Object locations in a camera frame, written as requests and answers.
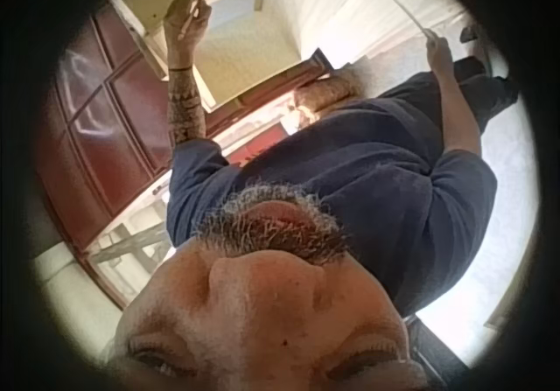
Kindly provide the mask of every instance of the tattooed arm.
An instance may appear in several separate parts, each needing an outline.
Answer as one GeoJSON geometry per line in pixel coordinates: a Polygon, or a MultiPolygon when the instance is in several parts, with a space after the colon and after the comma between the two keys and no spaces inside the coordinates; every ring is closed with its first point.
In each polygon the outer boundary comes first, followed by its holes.
{"type": "Polygon", "coordinates": [[[194,48],[204,36],[211,11],[204,0],[174,0],[164,19],[169,67],[167,119],[174,145],[207,134],[192,69],[194,48]]]}

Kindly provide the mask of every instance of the tattoo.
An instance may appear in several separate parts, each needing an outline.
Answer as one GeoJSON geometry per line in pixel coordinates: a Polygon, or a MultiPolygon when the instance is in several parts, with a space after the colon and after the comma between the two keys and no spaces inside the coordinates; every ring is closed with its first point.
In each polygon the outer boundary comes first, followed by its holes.
{"type": "Polygon", "coordinates": [[[169,72],[167,122],[175,145],[205,138],[207,125],[192,68],[169,72]]]}

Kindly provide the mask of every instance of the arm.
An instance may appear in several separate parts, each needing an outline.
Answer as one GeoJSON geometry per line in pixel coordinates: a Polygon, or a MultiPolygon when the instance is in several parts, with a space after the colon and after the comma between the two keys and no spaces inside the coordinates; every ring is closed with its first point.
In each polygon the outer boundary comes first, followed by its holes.
{"type": "Polygon", "coordinates": [[[211,11],[204,0],[174,0],[164,18],[169,67],[167,119],[174,146],[207,134],[192,69],[194,48],[204,36],[211,11]]]}
{"type": "Polygon", "coordinates": [[[441,94],[444,153],[467,150],[480,156],[480,129],[453,74],[452,54],[445,38],[431,31],[428,62],[441,94]]]}

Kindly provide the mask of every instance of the mustache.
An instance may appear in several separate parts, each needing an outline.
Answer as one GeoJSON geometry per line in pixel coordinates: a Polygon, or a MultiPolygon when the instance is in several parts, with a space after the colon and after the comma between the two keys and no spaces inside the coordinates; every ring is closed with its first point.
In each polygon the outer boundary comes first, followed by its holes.
{"type": "Polygon", "coordinates": [[[207,215],[196,236],[206,246],[218,248],[226,257],[274,249],[288,252],[310,264],[324,265],[348,252],[340,230],[284,220],[247,218],[223,211],[207,215]]]}

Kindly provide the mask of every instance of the man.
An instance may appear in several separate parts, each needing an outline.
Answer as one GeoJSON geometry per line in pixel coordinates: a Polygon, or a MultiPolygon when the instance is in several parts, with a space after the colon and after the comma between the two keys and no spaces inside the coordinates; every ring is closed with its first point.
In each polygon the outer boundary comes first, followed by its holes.
{"type": "Polygon", "coordinates": [[[453,65],[432,33],[433,73],[229,166],[192,70],[210,12],[175,0],[164,21],[178,250],[125,310],[111,365],[145,388],[422,387],[403,317],[480,246],[496,191],[480,132],[513,84],[453,65]]]}

